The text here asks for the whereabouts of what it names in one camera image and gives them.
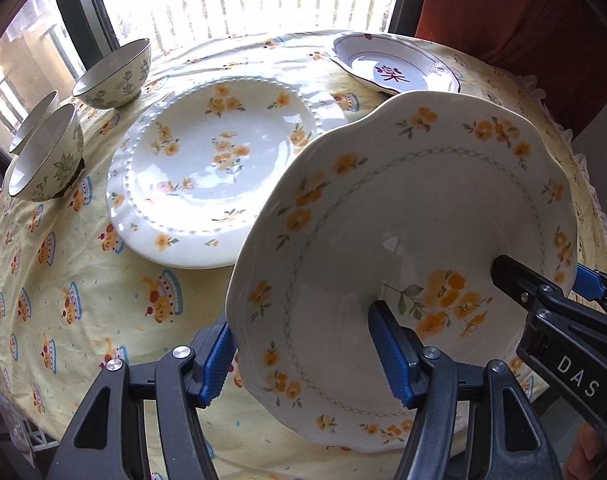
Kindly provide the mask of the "person's hand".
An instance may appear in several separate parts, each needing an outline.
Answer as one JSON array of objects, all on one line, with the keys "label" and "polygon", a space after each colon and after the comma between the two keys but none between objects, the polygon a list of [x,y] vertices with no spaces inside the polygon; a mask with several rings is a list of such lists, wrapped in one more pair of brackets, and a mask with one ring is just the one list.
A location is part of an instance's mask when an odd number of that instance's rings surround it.
[{"label": "person's hand", "polygon": [[599,434],[586,422],[577,433],[573,448],[563,465],[565,480],[591,480],[601,463],[599,454],[604,448]]}]

